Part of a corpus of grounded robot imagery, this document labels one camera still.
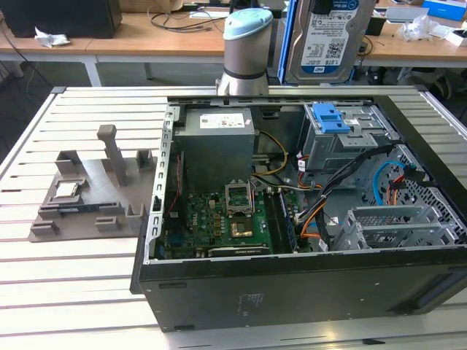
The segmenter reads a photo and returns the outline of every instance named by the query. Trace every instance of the black computer case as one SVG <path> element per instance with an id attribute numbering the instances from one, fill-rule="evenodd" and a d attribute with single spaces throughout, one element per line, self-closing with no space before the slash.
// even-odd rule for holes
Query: black computer case
<path id="1" fill-rule="evenodd" d="M 0 0 L 5 22 L 16 37 L 49 34 L 110 39 L 122 13 L 118 0 Z"/>

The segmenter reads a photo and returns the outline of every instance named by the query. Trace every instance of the circuit board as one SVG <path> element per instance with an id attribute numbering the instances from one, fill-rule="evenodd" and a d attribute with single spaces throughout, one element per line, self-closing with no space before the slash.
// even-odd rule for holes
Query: circuit board
<path id="1" fill-rule="evenodd" d="M 231 192 L 229 205 L 245 203 L 245 192 Z M 298 211 L 296 195 L 284 193 L 290 216 Z M 254 212 L 250 215 L 228 215 L 225 193 L 190 193 L 186 211 L 186 228 L 182 232 L 170 232 L 166 240 L 168 258 L 192 258 L 195 249 L 228 246 L 262 246 L 273 254 L 263 191 L 256 191 L 252 198 Z"/>

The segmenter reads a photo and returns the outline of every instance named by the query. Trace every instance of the crumpled paper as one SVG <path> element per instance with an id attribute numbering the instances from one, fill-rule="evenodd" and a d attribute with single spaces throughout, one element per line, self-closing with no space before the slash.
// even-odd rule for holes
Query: crumpled paper
<path id="1" fill-rule="evenodd" d="M 65 34 L 57 34 L 57 35 L 47 34 L 37 29 L 37 27 L 36 27 L 36 36 L 34 38 L 42 46 L 45 46 L 45 47 L 61 46 L 61 45 L 67 45 L 70 43 L 70 41 L 68 40 Z"/>

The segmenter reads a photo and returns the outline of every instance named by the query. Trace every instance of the label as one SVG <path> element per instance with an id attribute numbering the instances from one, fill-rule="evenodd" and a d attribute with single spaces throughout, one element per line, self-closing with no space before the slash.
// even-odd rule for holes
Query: label
<path id="1" fill-rule="evenodd" d="M 349 39 L 346 26 L 357 8 L 358 0 L 335 0 L 329 15 L 311 14 L 301 57 L 306 73 L 331 73 L 339 67 Z"/>
<path id="2" fill-rule="evenodd" d="M 301 171 L 304 173 L 306 171 L 306 165 L 304 160 L 299 160 L 298 161 L 298 171 Z"/>
<path id="3" fill-rule="evenodd" d="M 200 129 L 244 128 L 242 113 L 203 114 L 199 117 Z"/>
<path id="4" fill-rule="evenodd" d="M 328 251 L 328 245 L 320 238 L 320 242 L 318 243 L 318 246 L 320 246 L 320 249 L 323 251 L 323 252 L 327 252 Z"/>
<path id="5" fill-rule="evenodd" d="M 240 295 L 236 314 L 243 317 L 252 316 L 252 313 L 260 308 L 263 299 L 264 293 Z"/>
<path id="6" fill-rule="evenodd" d="M 69 209 L 59 209 L 60 213 L 77 213 L 79 210 L 76 208 L 69 208 Z"/>
<path id="7" fill-rule="evenodd" d="M 356 119 L 344 119 L 344 123 L 347 125 L 360 125 Z"/>
<path id="8" fill-rule="evenodd" d="M 338 217 L 331 217 L 329 219 L 328 226 L 335 226 L 339 224 L 339 218 Z"/>

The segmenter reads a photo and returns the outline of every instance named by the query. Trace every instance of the aluminum profile table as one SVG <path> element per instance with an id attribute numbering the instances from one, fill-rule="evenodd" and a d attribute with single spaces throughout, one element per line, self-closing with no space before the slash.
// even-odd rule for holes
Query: aluminum profile table
<path id="1" fill-rule="evenodd" d="M 272 94 L 388 95 L 467 185 L 466 129 L 430 94 L 411 87 L 273 87 Z M 84 87 L 53 93 L 0 166 L 0 349 L 465 349 L 467 291 L 422 316 L 349 319 L 162 333 L 144 299 L 128 291 L 136 238 L 30 244 L 29 227 L 62 149 L 102 158 L 96 130 L 118 128 L 124 156 L 157 154 L 169 96 L 212 87 Z"/>

